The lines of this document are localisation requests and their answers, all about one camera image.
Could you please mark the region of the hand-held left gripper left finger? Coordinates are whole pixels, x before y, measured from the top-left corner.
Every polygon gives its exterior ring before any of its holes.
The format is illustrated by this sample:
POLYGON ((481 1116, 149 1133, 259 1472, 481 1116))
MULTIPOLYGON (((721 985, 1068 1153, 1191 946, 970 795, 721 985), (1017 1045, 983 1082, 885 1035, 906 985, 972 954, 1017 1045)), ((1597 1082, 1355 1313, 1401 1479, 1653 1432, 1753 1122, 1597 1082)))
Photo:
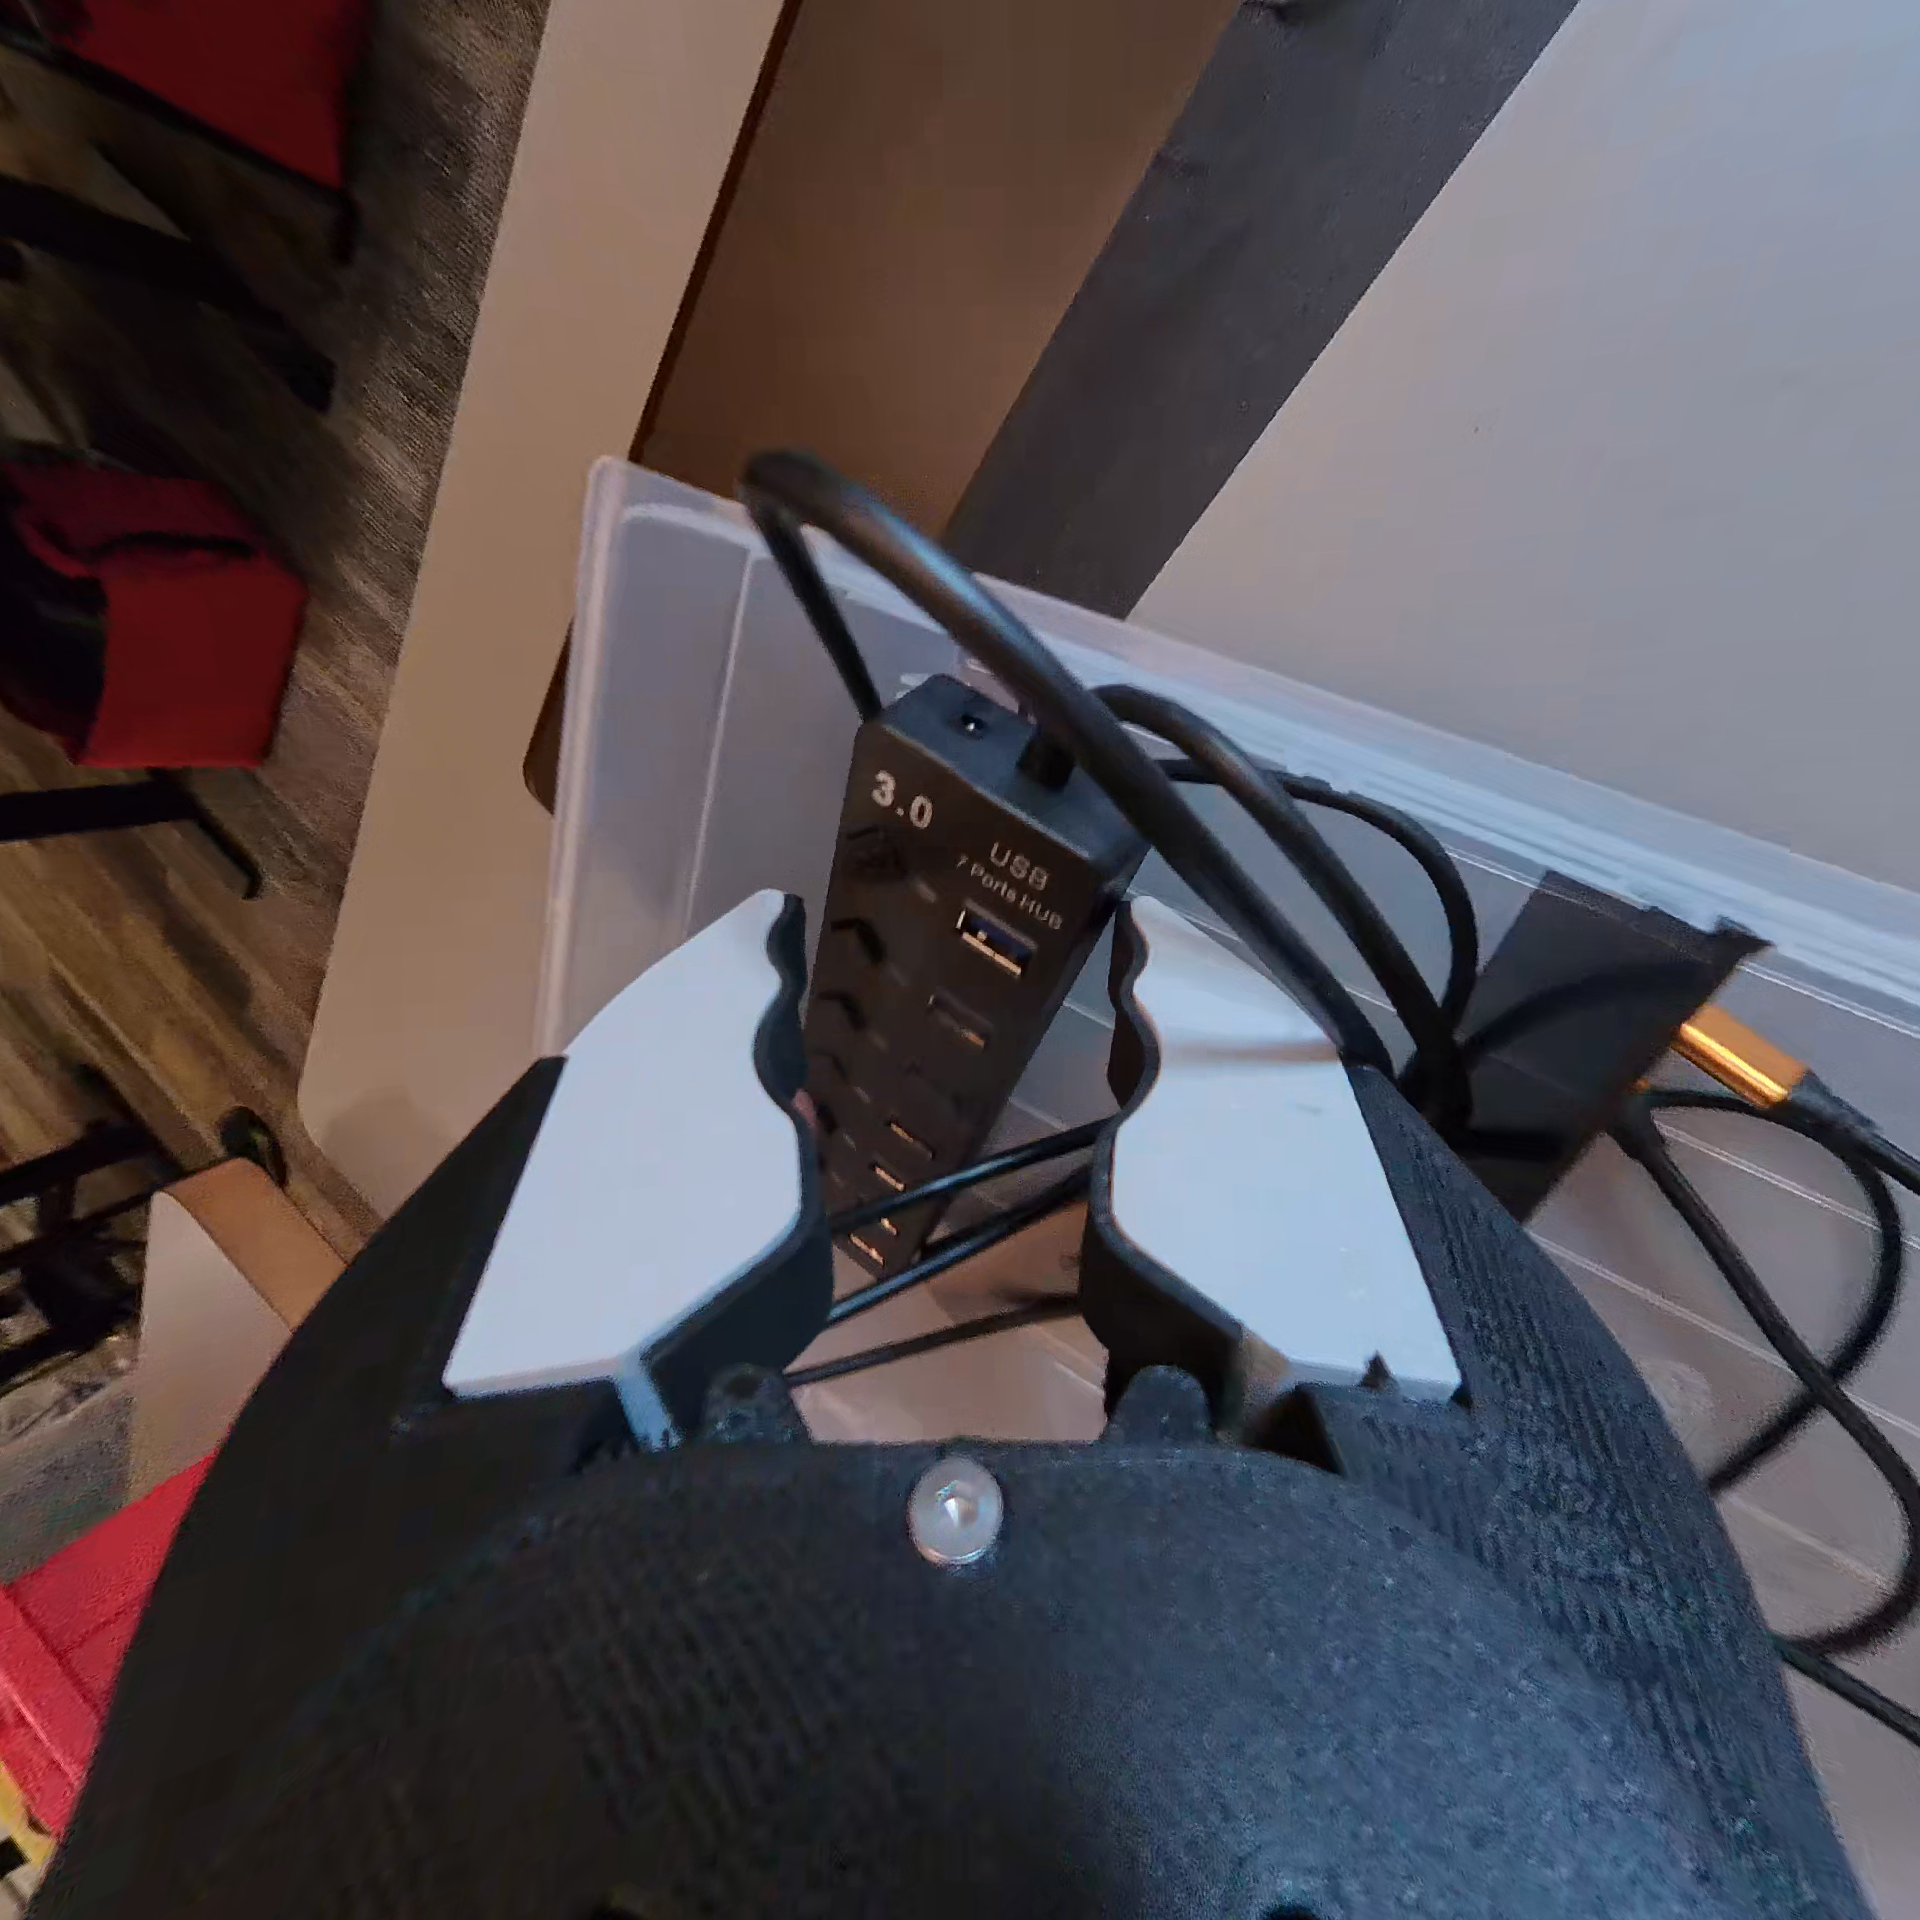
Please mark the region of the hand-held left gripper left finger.
POLYGON ((804 906, 761 889, 568 1045, 443 1365, 458 1401, 611 1385, 663 1449, 714 1379, 778 1375, 826 1330, 804 985, 804 906))

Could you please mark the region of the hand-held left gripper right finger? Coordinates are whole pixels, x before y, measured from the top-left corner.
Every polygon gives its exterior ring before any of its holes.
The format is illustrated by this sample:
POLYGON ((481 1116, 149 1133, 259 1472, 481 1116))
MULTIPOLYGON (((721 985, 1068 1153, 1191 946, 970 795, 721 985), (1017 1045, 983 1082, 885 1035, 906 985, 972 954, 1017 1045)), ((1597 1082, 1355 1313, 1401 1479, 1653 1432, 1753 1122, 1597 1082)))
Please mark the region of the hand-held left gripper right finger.
POLYGON ((1079 1309, 1107 1409, 1165 1369, 1263 1445, 1287 1394, 1463 1385, 1361 1092, 1256 962, 1137 896, 1113 928, 1115 1117, 1088 1171, 1079 1309))

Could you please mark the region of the clear plastic bin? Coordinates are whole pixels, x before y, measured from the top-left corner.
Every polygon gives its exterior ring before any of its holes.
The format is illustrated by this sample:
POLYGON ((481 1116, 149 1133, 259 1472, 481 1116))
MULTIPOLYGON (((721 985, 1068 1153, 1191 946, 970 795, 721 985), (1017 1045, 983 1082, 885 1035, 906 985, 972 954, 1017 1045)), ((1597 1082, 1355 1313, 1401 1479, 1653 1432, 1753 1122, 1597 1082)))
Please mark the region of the clear plastic bin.
MULTIPOLYGON (((983 677, 864 568, 824 551, 881 692, 983 677)), ((1484 954, 1547 874, 1735 922, 1768 949, 1727 983, 1730 1013, 1824 1072, 1915 1155, 1915 895, 1826 869, 1668 808, 1511 760, 1271 671, 1001 580, 989 587, 1097 687, 1130 682, 1205 714, 1248 754, 1419 820, 1468 883, 1484 954)), ((744 512, 631 465, 588 488, 561 743, 540 1051, 565 1041, 688 936, 759 889, 826 924, 829 836, 857 717, 744 512)), ((1445 977, 1434 889, 1378 835, 1333 818, 1411 955, 1445 977)), ((1108 1104, 1104 962, 1074 985, 992 1143, 1090 1120, 1108 1104)), ((1733 1113, 1661 1116, 1671 1155, 1824 1353, 1860 1299, 1875 1240, 1844 1172, 1811 1140, 1733 1113)), ((1852 1381, 1915 1469, 1915 1196, 1900 1196, 1905 1299, 1852 1381)), ((1786 1369, 1649 1178, 1597 1143, 1537 1215, 1547 1252, 1609 1316, 1712 1460, 1777 1404, 1786 1369)), ((1744 1553, 1795 1626, 1875 1588, 1900 1522, 1826 1419, 1733 1492, 1744 1553)))

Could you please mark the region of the red plastic bin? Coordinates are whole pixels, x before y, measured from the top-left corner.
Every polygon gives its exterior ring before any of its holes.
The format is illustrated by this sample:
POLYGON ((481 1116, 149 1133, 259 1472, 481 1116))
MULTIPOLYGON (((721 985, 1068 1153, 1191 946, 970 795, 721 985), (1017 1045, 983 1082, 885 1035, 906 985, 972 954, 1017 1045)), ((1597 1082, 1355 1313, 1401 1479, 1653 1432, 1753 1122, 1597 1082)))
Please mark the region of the red plastic bin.
POLYGON ((2 1588, 5 1871, 52 1855, 104 1737, 117 1676, 212 1453, 2 1588))

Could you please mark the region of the black bin divider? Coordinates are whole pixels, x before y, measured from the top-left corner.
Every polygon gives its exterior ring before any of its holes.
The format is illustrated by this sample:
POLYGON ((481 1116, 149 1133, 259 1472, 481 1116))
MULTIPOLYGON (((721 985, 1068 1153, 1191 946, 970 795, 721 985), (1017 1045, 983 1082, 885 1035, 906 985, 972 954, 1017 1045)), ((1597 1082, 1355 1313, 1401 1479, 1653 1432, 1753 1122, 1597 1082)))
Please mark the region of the black bin divider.
POLYGON ((1442 1129, 1500 1208, 1530 1220, 1691 1016, 1770 945, 1547 871, 1482 965, 1458 1057, 1469 1116, 1442 1129))

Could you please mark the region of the red bag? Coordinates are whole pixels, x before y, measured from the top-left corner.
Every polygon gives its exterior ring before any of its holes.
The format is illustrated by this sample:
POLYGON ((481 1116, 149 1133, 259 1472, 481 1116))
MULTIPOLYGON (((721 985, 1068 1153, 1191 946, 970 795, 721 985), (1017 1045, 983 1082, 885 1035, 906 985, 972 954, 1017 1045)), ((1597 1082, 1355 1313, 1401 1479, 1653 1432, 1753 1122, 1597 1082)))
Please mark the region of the red bag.
POLYGON ((370 3, 44 5, 52 47, 231 144, 345 189, 348 93, 370 3))
POLYGON ((197 477, 8 456, 2 706, 93 771, 255 771, 309 587, 197 477))

